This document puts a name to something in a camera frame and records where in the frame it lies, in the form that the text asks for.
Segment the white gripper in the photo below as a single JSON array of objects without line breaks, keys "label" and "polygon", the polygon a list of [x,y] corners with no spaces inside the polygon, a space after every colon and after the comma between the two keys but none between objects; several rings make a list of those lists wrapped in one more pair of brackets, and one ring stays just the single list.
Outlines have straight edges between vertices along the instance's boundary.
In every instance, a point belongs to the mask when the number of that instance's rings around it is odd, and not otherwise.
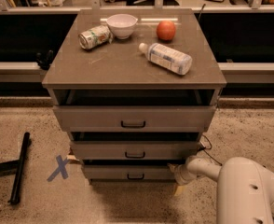
[{"label": "white gripper", "polygon": [[173,195],[179,196],[184,192],[184,185],[187,185],[193,181],[196,176],[189,171],[187,164],[177,165],[168,163],[168,167],[170,168],[171,172],[174,173],[175,180],[179,184],[175,184],[173,186]]}]

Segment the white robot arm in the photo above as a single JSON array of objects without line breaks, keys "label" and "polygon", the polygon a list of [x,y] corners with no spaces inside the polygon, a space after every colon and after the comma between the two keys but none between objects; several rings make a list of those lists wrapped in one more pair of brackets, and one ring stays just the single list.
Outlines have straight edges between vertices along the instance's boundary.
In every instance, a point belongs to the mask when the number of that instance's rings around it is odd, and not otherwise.
[{"label": "white robot arm", "polygon": [[217,224],[274,224],[274,173],[261,164],[234,157],[217,165],[191,156],[170,170],[179,187],[200,177],[217,183]]}]

